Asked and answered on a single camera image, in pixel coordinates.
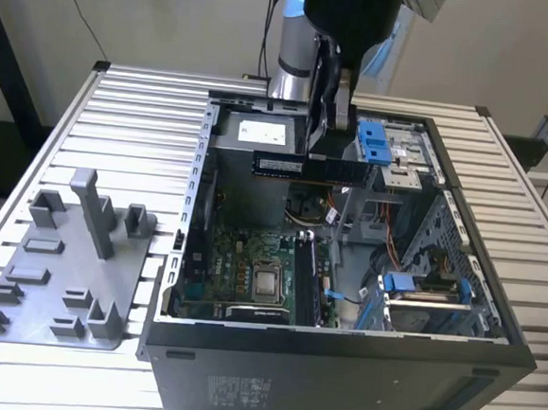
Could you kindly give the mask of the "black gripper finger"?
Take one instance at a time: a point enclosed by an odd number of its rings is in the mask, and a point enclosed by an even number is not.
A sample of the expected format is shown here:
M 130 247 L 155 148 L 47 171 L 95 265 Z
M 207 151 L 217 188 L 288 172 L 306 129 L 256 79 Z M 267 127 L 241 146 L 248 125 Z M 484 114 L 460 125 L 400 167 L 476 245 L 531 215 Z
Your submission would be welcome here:
M 337 42 L 317 35 L 316 62 L 309 86 L 307 153 L 340 159 L 355 136 L 356 108 L 351 100 L 359 69 L 343 66 Z

